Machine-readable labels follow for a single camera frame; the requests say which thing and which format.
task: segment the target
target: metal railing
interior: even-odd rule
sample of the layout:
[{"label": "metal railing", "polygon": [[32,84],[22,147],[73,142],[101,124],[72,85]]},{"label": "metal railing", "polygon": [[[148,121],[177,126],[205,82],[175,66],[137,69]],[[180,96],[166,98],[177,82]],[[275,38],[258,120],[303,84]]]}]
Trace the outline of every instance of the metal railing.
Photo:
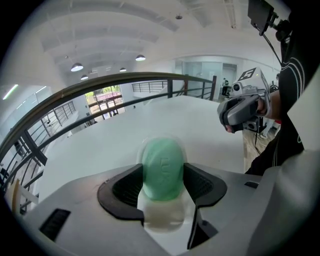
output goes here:
[{"label": "metal railing", "polygon": [[167,85],[167,80],[139,82],[132,84],[132,90],[139,93],[159,93]]},{"label": "metal railing", "polygon": [[[98,90],[105,87],[110,87],[114,85],[127,84],[132,82],[141,82],[141,81],[166,81],[167,84],[167,92],[158,93],[156,95],[147,96],[144,98],[139,98],[135,100],[131,100],[128,102],[124,102],[122,104],[115,105],[113,107],[101,110],[84,118],[78,119],[73,123],[68,124],[66,127],[62,127],[61,125],[65,122],[69,115],[71,115],[75,111],[75,107],[70,100],[84,95],[88,92],[92,92],[94,90]],[[178,91],[173,91],[173,81],[184,81],[183,89]],[[188,88],[188,82],[200,82],[202,83],[202,87],[200,88]],[[103,114],[106,114],[110,111],[116,111],[120,108],[127,107],[130,105],[134,105],[140,102],[160,98],[160,97],[168,97],[172,98],[174,95],[187,95],[188,92],[201,90],[201,98],[204,98],[204,95],[209,94],[209,99],[213,100],[214,91],[216,87],[216,76],[213,77],[213,80],[206,80],[199,77],[192,77],[187,75],[179,75],[179,74],[171,74],[171,73],[157,73],[157,72],[137,72],[137,73],[126,73],[126,74],[113,74],[104,77],[98,77],[95,79],[90,79],[88,81],[84,81],[70,87],[67,87],[52,96],[48,97],[41,103],[39,103],[36,107],[30,110],[23,118],[19,120],[19,122],[13,127],[13,129],[8,133],[8,135],[4,138],[1,146],[0,146],[0,162],[4,159],[4,157],[8,154],[12,147],[16,144],[17,141],[21,143],[20,149],[24,148],[25,153],[21,158],[21,161],[14,165],[10,171],[8,168],[4,172],[3,181],[1,189],[3,192],[6,191],[6,188],[10,182],[13,182],[17,173],[24,171],[23,179],[21,179],[21,184],[24,188],[30,189],[32,184],[34,184],[39,178],[42,177],[44,170],[39,169],[41,166],[45,166],[47,162],[47,157],[44,155],[45,148],[52,143],[54,140],[59,138],[60,136],[66,134],[70,130],[87,123],[88,121],[99,117]],[[205,90],[210,90],[210,93],[204,93]],[[34,137],[36,134],[34,131],[30,134],[30,130],[36,124],[41,122],[42,127],[46,131],[46,135],[44,138],[39,140],[39,135]],[[59,124],[60,129],[55,129],[54,132],[51,132],[54,124]],[[29,177],[26,183],[23,183],[26,179],[26,173],[28,167],[30,166],[31,161],[34,161],[33,171],[31,176]],[[22,212],[27,210],[27,206],[30,202],[25,201],[21,204]]]}]

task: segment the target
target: floor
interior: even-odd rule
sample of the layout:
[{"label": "floor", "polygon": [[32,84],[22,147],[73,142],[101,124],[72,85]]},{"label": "floor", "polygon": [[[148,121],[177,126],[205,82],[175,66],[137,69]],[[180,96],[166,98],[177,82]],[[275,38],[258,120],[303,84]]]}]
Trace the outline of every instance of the floor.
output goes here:
[{"label": "floor", "polygon": [[256,133],[249,130],[243,130],[243,153],[244,153],[244,172],[246,172],[250,166],[251,162],[259,156],[258,151],[255,148],[255,140],[256,147],[262,153],[268,143],[275,138],[276,130],[271,128],[267,134],[267,138],[263,139],[259,135],[256,137]]}]

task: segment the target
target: person's arm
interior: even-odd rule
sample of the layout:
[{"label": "person's arm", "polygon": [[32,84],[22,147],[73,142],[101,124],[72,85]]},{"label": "person's arm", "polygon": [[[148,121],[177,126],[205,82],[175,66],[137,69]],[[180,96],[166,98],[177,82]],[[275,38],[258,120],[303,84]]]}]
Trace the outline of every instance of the person's arm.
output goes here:
[{"label": "person's arm", "polygon": [[[280,100],[280,93],[279,90],[274,91],[273,93],[270,94],[270,112],[267,116],[265,116],[266,118],[269,119],[274,119],[274,120],[281,120],[281,100]],[[266,104],[265,101],[263,99],[259,99],[258,100],[258,107],[257,107],[257,112],[258,113],[266,113],[267,108],[266,108]],[[232,129],[231,126],[226,125],[226,131],[228,133],[232,133]]]}]

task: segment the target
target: handrail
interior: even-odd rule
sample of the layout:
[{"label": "handrail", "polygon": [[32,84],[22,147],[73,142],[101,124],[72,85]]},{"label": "handrail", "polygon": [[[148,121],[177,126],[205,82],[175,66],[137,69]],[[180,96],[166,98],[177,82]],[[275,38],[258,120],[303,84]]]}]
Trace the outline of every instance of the handrail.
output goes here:
[{"label": "handrail", "polygon": [[172,73],[160,73],[160,72],[131,72],[125,74],[111,74],[103,77],[93,78],[87,81],[74,84],[70,87],[62,89],[55,94],[51,95],[44,101],[40,102],[37,106],[31,109],[24,117],[22,117],[13,127],[13,129],[6,135],[3,142],[0,145],[0,162],[3,160],[7,152],[10,150],[14,142],[21,136],[21,133],[34,125],[39,118],[45,116],[47,112],[60,106],[61,104],[72,100],[78,96],[86,93],[102,89],[105,87],[111,87],[115,85],[127,84],[140,81],[151,80],[180,80],[180,81],[196,81],[203,83],[210,83],[212,81],[193,77],[189,75],[172,74]]}]

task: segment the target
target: person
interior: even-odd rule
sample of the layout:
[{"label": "person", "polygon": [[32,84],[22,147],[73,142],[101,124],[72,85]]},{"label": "person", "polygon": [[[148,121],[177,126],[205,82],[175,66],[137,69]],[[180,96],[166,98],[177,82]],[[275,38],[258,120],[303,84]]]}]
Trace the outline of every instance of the person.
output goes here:
[{"label": "person", "polygon": [[[305,29],[306,24],[312,24],[310,19],[299,19],[299,16],[294,16],[293,13],[289,16],[292,33],[282,54],[279,90],[270,94],[271,111],[266,116],[281,120],[281,129],[261,155],[252,161],[246,174],[262,176],[266,169],[280,166],[289,157],[304,150],[299,134],[287,113],[308,86],[320,63],[318,42],[309,40],[309,31]],[[257,112],[266,112],[262,99],[257,102]],[[226,130],[231,132],[231,127],[227,126]]]},{"label": "person", "polygon": [[222,83],[222,95],[227,96],[228,87],[229,87],[229,81],[224,78]]}]

